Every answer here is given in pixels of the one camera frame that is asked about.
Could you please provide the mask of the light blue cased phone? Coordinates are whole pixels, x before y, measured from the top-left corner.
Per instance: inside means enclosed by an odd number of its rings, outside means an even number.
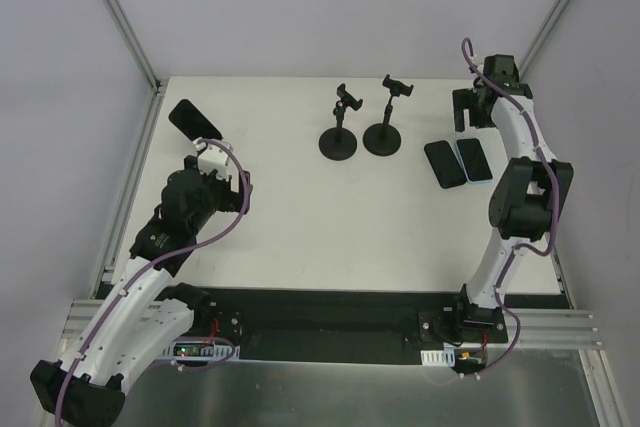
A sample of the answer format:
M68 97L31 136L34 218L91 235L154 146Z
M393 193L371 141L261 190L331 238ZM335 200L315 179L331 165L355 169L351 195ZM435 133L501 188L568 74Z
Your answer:
M469 183L484 183L493 179L482 144L477 138L455 141L456 151Z

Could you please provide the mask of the black phone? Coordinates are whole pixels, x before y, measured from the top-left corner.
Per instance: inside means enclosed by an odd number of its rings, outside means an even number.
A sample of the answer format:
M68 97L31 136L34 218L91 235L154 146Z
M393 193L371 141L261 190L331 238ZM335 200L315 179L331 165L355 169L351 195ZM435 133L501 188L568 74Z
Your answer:
M451 189L466 183L464 171L446 140L427 143L424 152L442 189Z
M169 113L168 119L190 141L199 138L223 139L222 133L188 99L180 100Z

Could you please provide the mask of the black round-base phone stand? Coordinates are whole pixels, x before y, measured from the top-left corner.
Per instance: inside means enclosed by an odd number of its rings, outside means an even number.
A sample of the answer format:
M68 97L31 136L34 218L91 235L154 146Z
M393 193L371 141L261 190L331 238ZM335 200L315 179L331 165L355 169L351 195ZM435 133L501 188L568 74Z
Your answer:
M410 97L414 86L407 85L387 74L382 80L382 86L389 91L389 98L383 112L383 120L369 126L363 134L365 149L379 157L388 157L395 154L401 147L401 134L391 124L391 116L394 110L393 100L399 97Z

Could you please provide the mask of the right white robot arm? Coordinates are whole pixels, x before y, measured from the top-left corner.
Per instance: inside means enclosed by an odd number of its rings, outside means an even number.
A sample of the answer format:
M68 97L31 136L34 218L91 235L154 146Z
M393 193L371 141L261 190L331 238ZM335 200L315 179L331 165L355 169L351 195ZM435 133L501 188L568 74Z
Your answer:
M521 81L513 56L467 63L476 78L472 87L452 93L454 129L497 129L508 160L489 201L489 243L450 316L452 334L469 342L502 323L504 290L523 257L551 253L574 169L544 140L531 89ZM545 249L535 245L542 238L549 242Z

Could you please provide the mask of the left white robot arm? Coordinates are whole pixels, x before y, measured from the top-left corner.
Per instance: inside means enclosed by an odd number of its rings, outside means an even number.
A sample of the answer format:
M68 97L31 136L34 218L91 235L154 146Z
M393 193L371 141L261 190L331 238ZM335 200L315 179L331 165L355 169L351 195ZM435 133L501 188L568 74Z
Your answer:
M136 380L183 334L235 353L235 344L218 335L210 295L170 283L195 250L238 225L250 195L249 172L219 147L186 157L183 168L169 175L106 299L57 360L39 361L30 374L56 425L113 425Z

